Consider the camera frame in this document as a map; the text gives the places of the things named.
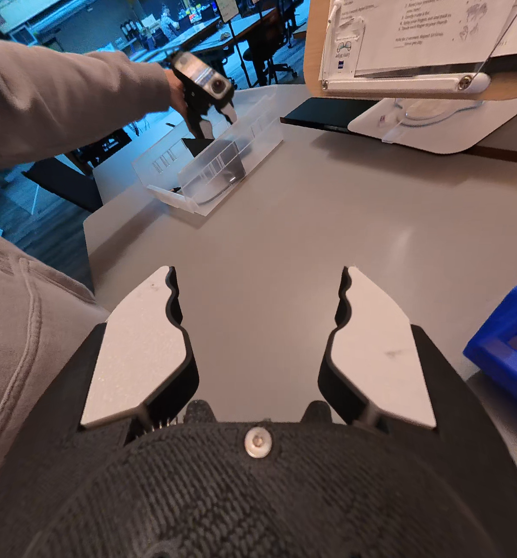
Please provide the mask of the black flat pad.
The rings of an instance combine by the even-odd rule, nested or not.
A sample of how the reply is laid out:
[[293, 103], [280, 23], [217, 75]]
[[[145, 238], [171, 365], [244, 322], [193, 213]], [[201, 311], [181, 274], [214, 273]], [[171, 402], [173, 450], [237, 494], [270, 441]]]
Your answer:
[[348, 124], [374, 107], [378, 101], [361, 99], [309, 98], [280, 122], [293, 126], [352, 134]]

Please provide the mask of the person's left hand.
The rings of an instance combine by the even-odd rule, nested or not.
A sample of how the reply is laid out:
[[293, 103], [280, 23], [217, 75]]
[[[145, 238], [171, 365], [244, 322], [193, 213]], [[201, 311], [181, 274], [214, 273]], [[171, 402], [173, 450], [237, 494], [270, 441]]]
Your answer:
[[183, 83], [176, 77], [171, 69], [164, 70], [166, 80], [170, 90], [170, 107], [175, 110], [184, 119], [188, 115], [188, 106], [185, 101], [185, 88]]

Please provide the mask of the tablet on white stand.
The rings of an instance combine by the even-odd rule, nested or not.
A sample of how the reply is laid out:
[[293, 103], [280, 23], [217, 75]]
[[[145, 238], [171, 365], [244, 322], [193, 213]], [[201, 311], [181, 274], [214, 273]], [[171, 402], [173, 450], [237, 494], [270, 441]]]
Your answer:
[[422, 66], [357, 75], [325, 89], [319, 79], [329, 17], [360, 17], [370, 1], [311, 1], [304, 76], [313, 96], [378, 101], [348, 124], [384, 143], [517, 162], [517, 54], [480, 64]]

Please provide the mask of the printed instruction sheet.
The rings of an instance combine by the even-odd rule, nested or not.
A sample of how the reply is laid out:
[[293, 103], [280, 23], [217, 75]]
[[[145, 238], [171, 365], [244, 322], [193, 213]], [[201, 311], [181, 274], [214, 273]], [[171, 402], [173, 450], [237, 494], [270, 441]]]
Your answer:
[[517, 54], [517, 1], [370, 1], [357, 75]]

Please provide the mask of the person's left forearm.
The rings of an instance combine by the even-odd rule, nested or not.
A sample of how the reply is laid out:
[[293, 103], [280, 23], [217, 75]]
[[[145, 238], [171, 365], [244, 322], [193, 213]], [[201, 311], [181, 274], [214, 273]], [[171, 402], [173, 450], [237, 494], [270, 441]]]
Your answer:
[[170, 102], [158, 64], [0, 40], [0, 169], [94, 143]]

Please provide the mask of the blue plastic bin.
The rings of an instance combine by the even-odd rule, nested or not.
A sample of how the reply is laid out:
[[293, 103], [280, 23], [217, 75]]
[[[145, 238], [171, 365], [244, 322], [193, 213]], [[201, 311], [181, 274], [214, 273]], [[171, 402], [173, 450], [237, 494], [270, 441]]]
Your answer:
[[490, 314], [463, 353], [517, 400], [517, 286]]

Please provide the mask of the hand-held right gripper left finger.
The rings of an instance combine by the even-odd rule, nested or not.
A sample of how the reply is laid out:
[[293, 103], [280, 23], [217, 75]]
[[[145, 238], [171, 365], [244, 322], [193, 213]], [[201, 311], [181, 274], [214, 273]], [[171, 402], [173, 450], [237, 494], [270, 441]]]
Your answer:
[[124, 419], [142, 434], [174, 421], [199, 387], [177, 272], [163, 266], [110, 313], [81, 415], [94, 430]]

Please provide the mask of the small white wipe packet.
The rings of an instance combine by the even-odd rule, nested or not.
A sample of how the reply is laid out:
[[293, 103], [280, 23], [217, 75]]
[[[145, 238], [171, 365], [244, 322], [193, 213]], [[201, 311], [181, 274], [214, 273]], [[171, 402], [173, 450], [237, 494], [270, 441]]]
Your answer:
[[337, 15], [329, 17], [320, 65], [319, 79], [325, 89], [335, 81], [354, 78], [365, 33], [362, 17], [340, 21]]

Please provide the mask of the white sign on pole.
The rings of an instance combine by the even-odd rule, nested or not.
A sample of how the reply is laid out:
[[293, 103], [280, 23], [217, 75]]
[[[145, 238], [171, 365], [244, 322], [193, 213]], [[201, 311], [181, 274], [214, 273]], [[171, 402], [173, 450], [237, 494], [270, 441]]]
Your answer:
[[222, 21], [228, 25], [230, 33], [232, 35], [232, 38], [234, 39], [234, 45], [236, 48], [236, 52], [238, 54], [238, 57], [240, 59], [240, 65], [241, 68], [243, 70], [243, 73], [245, 75], [247, 84], [249, 88], [252, 88], [252, 83], [249, 79], [248, 76], [248, 72], [247, 72], [247, 68], [245, 65], [245, 61], [243, 60], [240, 48], [239, 48], [239, 43], [238, 40], [236, 38], [236, 33], [234, 31], [234, 28], [232, 26], [232, 20], [239, 14], [239, 10], [238, 10], [238, 5], [236, 1], [216, 1], [217, 7], [220, 11], [220, 16], [222, 18]]

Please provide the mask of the clear plastic bin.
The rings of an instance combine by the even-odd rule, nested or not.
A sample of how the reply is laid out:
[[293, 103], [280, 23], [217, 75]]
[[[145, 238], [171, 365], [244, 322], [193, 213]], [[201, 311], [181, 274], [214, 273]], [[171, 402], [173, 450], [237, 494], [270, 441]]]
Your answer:
[[173, 208], [207, 216], [283, 141], [279, 88], [235, 92], [231, 126], [210, 108], [214, 140], [198, 154], [185, 122], [176, 125], [132, 162], [142, 185]]

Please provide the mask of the person's grey sweatshirt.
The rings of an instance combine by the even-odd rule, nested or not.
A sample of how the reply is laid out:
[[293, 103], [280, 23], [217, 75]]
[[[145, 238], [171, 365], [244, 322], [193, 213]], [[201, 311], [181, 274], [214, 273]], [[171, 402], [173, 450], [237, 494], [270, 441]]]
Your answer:
[[41, 395], [108, 316], [85, 285], [0, 237], [0, 468]]

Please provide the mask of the background desk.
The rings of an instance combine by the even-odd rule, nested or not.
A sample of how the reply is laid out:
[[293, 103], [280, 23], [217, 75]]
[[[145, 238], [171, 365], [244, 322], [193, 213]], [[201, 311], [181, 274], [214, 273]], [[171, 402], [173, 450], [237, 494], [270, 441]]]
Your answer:
[[274, 53], [284, 44], [284, 24], [278, 8], [232, 20], [214, 33], [190, 43], [168, 44], [167, 60], [179, 51], [191, 52], [238, 88], [238, 82], [226, 70], [231, 56], [236, 56], [246, 85], [242, 88], [266, 86], [277, 78], [269, 76]]

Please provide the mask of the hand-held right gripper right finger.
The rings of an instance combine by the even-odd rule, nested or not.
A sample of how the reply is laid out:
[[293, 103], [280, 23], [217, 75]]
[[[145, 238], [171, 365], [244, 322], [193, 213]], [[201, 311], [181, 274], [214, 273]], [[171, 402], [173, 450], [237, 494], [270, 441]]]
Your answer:
[[325, 401], [348, 425], [394, 419], [435, 429], [408, 316], [357, 267], [344, 267], [338, 296], [318, 376]]

